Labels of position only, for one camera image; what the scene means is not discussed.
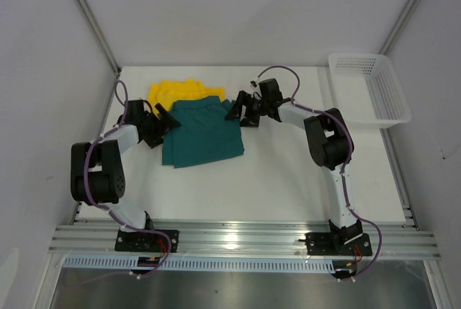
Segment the yellow shorts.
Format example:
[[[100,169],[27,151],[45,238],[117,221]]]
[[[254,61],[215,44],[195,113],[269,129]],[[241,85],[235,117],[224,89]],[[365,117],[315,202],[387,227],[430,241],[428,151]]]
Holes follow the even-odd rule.
[[[218,97],[222,102],[225,99],[224,87],[208,87],[202,81],[187,79],[186,81],[163,80],[160,84],[151,84],[148,93],[148,102],[155,107],[160,104],[170,111],[177,101],[195,101],[206,97]]]

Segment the green shorts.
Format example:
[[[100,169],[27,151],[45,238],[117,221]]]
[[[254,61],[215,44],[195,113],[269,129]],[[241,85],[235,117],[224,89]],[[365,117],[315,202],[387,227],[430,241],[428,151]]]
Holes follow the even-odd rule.
[[[242,156],[238,120],[226,120],[233,103],[217,96],[173,103],[170,115],[181,125],[164,137],[162,164],[175,169]]]

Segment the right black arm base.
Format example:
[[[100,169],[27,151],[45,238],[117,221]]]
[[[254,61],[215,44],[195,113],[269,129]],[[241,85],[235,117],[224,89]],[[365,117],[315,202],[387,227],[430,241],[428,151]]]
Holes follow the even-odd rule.
[[[363,233],[351,242],[343,244],[332,233],[306,233],[299,242],[305,244],[311,256],[371,256],[372,245],[368,234]]]

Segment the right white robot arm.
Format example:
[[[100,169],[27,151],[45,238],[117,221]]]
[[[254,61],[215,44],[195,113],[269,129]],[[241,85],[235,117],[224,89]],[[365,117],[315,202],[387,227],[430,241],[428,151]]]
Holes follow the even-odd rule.
[[[349,198],[349,163],[354,152],[350,132],[340,111],[305,107],[293,98],[284,98],[276,79],[259,83],[260,92],[239,91],[226,120],[238,120],[242,127],[258,127],[262,116],[288,123],[305,131],[313,162],[326,180],[331,215],[328,220],[330,248],[345,254],[363,235],[362,224],[352,214]]]

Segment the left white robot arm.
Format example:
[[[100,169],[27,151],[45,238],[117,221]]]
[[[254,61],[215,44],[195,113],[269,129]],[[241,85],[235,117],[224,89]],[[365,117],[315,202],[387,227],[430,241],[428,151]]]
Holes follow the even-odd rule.
[[[155,246],[156,233],[150,215],[123,198],[127,185],[122,155],[141,142],[155,148],[168,132],[180,126],[161,104],[130,100],[124,103],[112,129],[91,142],[71,147],[72,198],[107,213],[121,231],[132,233],[131,243],[140,251]]]

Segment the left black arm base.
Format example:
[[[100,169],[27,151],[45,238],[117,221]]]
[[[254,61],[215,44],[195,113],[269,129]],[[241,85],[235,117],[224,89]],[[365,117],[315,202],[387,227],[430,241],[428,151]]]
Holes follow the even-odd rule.
[[[166,253],[168,245],[167,238],[158,234],[119,230],[115,241],[115,251]]]

